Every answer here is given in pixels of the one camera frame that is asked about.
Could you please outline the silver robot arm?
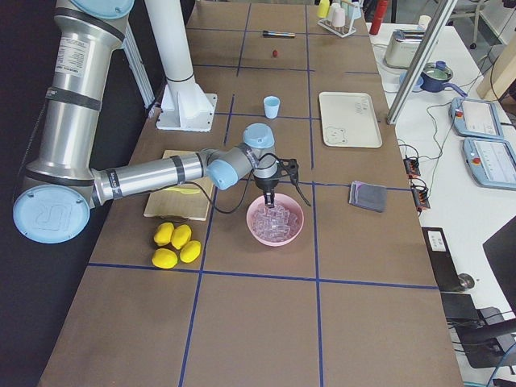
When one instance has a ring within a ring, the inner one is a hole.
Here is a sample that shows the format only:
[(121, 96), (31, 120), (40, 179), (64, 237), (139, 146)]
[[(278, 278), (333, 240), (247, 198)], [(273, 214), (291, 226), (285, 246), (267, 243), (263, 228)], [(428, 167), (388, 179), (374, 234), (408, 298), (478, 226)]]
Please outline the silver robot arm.
[(246, 128), (225, 152), (204, 149), (134, 166), (97, 171), (89, 166), (110, 59), (123, 45), (131, 1), (59, 1), (61, 31), (46, 118), (36, 160), (27, 165), (13, 207), (19, 232), (38, 243), (62, 243), (82, 232), (90, 211), (109, 200), (209, 177), (219, 189), (252, 173), (267, 206), (274, 204), (279, 168), (269, 126)]

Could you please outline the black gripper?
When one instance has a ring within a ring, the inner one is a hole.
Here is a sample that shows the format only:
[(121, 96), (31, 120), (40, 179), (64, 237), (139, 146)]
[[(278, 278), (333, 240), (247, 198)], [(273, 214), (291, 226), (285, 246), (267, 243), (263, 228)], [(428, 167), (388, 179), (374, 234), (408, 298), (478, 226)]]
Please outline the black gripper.
[(275, 193), (273, 192), (279, 182), (277, 177), (255, 177), (256, 186), (264, 192), (264, 205), (274, 206)]

